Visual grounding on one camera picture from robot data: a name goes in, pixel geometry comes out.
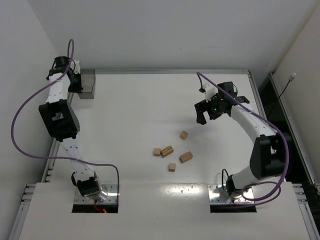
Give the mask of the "grey translucent plastic bin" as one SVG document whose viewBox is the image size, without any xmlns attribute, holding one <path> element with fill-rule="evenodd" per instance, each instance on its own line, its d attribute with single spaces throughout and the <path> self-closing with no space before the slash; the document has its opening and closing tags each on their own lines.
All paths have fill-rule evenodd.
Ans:
<svg viewBox="0 0 320 240">
<path fill-rule="evenodd" d="M 93 100 L 95 98 L 96 71 L 94 69 L 81 70 L 81 93 L 78 94 L 82 100 Z"/>
</svg>

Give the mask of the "long plain wood block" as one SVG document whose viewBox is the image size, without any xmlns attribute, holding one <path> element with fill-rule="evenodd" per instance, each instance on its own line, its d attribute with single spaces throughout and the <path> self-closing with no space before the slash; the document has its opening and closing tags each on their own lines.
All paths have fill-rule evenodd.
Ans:
<svg viewBox="0 0 320 240">
<path fill-rule="evenodd" d="M 188 151 L 188 152 L 186 152 L 186 153 L 184 153 L 184 154 L 179 156 L 179 160 L 180 160 L 180 162 L 182 164 L 187 162 L 187 161 L 189 161 L 189 160 L 191 160 L 192 158 L 193 158 L 193 154 L 192 154 L 191 151 Z"/>
</svg>

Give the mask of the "long striped wood block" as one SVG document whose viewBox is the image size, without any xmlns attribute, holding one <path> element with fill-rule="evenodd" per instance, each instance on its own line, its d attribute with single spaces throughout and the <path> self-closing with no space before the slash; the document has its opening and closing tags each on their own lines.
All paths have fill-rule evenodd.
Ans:
<svg viewBox="0 0 320 240">
<path fill-rule="evenodd" d="M 165 158 L 165 157 L 167 157 L 168 155 L 172 154 L 173 152 L 174 152 L 174 149 L 173 149 L 173 147 L 170 145 L 170 146 L 162 149 L 162 150 L 160 151 L 160 154 L 161 154 L 161 156 L 162 156 L 163 158 Z"/>
</svg>

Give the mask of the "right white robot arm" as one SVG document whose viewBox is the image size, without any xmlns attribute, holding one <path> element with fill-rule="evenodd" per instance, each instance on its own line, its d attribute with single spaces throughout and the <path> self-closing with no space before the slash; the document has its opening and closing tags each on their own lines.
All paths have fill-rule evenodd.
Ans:
<svg viewBox="0 0 320 240">
<path fill-rule="evenodd" d="M 286 175 L 289 170 L 292 139 L 286 133 L 279 133 L 261 117 L 258 117 L 245 96 L 239 96 L 233 82 L 223 82 L 214 87 L 201 84 L 199 91 L 205 99 L 194 105 L 196 122 L 207 123 L 227 114 L 236 121 L 249 136 L 253 149 L 249 165 L 242 171 L 228 176 L 225 191 L 229 196 L 239 194 L 262 180 Z"/>
</svg>

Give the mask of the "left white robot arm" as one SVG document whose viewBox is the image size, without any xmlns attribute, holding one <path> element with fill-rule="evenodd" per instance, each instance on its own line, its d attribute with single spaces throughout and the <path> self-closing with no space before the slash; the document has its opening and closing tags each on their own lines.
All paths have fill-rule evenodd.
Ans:
<svg viewBox="0 0 320 240">
<path fill-rule="evenodd" d="M 82 197 L 99 201 L 102 186 L 95 170 L 83 162 L 83 153 L 77 140 L 80 122 L 68 101 L 69 93 L 83 93 L 80 62 L 67 56 L 58 56 L 49 70 L 48 98 L 38 107 L 49 135 L 60 143 L 71 158 L 71 181 Z"/>
</svg>

